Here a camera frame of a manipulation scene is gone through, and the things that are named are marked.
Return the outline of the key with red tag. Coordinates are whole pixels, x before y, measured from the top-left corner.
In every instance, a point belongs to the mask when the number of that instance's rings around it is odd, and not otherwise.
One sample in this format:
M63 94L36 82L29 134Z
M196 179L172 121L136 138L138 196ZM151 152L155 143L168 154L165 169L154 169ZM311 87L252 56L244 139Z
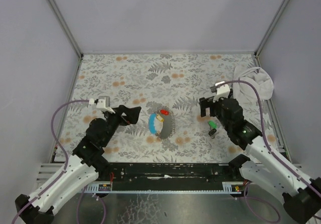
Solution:
M168 116L170 113L167 111L167 110L165 110L165 109L161 109L160 111L159 111L162 115L165 115L165 116Z

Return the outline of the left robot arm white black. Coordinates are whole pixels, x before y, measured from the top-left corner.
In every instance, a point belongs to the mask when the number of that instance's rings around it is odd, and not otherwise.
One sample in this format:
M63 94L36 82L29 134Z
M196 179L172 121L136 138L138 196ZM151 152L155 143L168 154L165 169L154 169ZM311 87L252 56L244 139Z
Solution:
M110 178L110 164L104 149L120 126L135 125L141 107L124 105L103 110L104 118L92 120L85 136L66 158L65 164L41 187L15 200L17 214L25 223L52 223L61 207L86 185Z

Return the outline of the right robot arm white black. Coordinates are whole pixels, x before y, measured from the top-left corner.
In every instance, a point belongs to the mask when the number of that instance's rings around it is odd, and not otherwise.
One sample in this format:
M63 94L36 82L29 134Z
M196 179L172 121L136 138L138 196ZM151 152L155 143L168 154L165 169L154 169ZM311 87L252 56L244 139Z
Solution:
M201 116L216 117L230 140L242 150L237 161L241 176L277 198L297 223L307 223L320 211L320 178L313 179L265 143L263 133L244 119L243 109L232 98L200 99Z

